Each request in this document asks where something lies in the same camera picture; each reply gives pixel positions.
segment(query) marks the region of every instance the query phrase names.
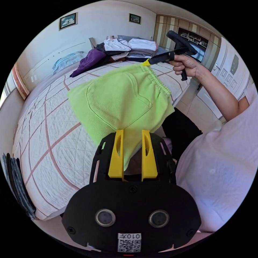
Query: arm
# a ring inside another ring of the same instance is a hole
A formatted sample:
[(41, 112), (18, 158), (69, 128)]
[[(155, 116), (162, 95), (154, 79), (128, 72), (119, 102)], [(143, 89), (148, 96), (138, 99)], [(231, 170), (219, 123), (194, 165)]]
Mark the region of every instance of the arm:
[(227, 121), (235, 118), (249, 107), (246, 97), (237, 101), (233, 94), (204, 66), (200, 65), (197, 69), (196, 78)]

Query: door handle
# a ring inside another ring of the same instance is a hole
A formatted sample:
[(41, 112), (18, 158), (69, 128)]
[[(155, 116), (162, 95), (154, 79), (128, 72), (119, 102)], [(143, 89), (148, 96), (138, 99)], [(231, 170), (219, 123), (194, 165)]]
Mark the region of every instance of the door handle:
[(214, 66), (214, 71), (215, 71), (217, 68), (220, 70), (220, 68), (218, 67), (218, 64), (215, 64), (215, 66)]

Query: white wall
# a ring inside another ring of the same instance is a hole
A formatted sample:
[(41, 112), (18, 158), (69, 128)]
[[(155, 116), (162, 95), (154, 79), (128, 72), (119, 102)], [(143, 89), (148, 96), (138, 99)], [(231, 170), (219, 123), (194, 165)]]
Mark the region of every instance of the white wall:
[[(52, 52), (80, 39), (92, 37), (99, 44), (110, 35), (154, 36), (156, 14), (135, 4), (104, 0), (69, 13), (74, 12), (77, 25), (59, 31), (59, 19), (55, 20), (30, 42), (17, 61), (22, 77)], [(129, 22), (129, 13), (141, 16), (141, 25)]]
[(0, 159), (2, 154), (12, 154), (13, 135), (24, 101), (17, 89), (14, 89), (0, 107)]

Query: label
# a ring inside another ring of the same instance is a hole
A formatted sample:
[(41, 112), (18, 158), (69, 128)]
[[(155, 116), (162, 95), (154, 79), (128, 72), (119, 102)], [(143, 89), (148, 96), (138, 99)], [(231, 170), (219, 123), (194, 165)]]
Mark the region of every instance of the label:
[(139, 253), (141, 251), (142, 234), (118, 233), (118, 252)]

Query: framed picture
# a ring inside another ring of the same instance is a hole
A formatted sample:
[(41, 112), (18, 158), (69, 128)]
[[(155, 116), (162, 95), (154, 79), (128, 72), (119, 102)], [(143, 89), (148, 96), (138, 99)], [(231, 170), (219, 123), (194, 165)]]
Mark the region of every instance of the framed picture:
[(67, 16), (60, 18), (59, 20), (59, 30), (65, 29), (67, 27), (77, 24), (77, 13), (72, 13)]
[(141, 24), (141, 16), (135, 14), (129, 14), (129, 21), (137, 24)]

